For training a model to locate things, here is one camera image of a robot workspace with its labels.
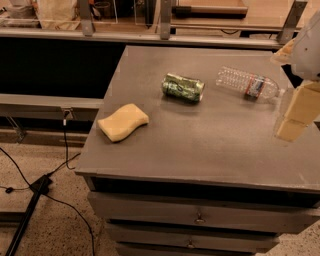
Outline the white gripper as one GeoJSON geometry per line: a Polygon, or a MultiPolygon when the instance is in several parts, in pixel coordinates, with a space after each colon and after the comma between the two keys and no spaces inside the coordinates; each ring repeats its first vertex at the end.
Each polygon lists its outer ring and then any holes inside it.
{"type": "Polygon", "coordinates": [[[320,10],[310,18],[295,39],[291,39],[274,53],[270,61],[285,65],[291,63],[292,73],[304,80],[293,91],[276,136],[295,141],[320,115],[320,10]]]}

